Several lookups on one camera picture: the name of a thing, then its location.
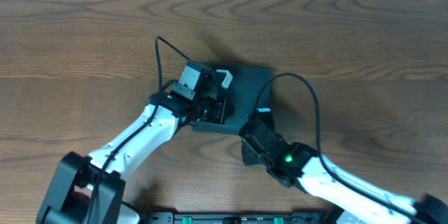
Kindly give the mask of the dark green gift box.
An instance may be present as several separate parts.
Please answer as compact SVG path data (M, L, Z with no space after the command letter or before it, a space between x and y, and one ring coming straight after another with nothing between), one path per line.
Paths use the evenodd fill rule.
M223 125L203 122L199 127L192 126L191 128L196 132L238 135L253 111L261 87L272 77L272 70L267 67L243 64L216 62L206 62L206 64L213 69L228 70L232 74L232 82L224 93L232 102L234 113L225 120Z

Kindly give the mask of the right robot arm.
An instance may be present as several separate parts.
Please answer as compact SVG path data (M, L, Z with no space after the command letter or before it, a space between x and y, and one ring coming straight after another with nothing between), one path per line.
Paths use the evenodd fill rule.
M263 165L286 188L327 200L364 223L446 223L447 205L397 195L344 171L307 144L276 133L271 111L259 111L239 131L245 165Z

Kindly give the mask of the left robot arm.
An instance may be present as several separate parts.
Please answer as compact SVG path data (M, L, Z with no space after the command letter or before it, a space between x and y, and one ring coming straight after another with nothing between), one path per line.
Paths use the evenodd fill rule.
M228 70L188 61L180 78L160 85L117 137L86 156L70 152L59 161L36 222L141 223L141 214L123 202L126 182L182 127L222 125L232 115L225 96L232 79Z

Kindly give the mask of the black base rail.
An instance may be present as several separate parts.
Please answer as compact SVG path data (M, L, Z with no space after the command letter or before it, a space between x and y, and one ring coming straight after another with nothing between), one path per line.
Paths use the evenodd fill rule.
M141 217L142 224L313 224L319 212L295 213L173 213L153 212Z

